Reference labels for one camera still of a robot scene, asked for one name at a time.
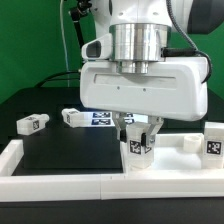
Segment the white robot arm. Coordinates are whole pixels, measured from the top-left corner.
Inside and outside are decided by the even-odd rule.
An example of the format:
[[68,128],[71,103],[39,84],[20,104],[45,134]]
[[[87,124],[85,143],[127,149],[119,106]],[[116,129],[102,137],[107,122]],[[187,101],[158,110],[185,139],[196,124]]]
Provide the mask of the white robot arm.
[[194,42],[171,48],[173,32],[188,39],[224,23],[224,0],[77,0],[77,22],[91,13],[96,38],[82,46],[80,98],[113,113],[118,139],[128,141],[126,112],[146,115],[137,138],[151,147],[165,118],[195,121],[207,112],[211,59]]

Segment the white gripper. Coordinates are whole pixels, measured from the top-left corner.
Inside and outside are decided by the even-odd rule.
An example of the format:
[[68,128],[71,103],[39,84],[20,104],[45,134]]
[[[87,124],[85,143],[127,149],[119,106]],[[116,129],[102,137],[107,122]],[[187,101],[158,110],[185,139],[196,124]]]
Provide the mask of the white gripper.
[[106,34],[82,47],[80,99],[87,108],[114,111],[117,139],[127,142],[124,114],[149,115],[141,145],[153,147],[164,119],[195,121],[207,112],[208,63],[204,57],[167,57],[151,62],[148,72],[119,73],[109,59],[112,36]]

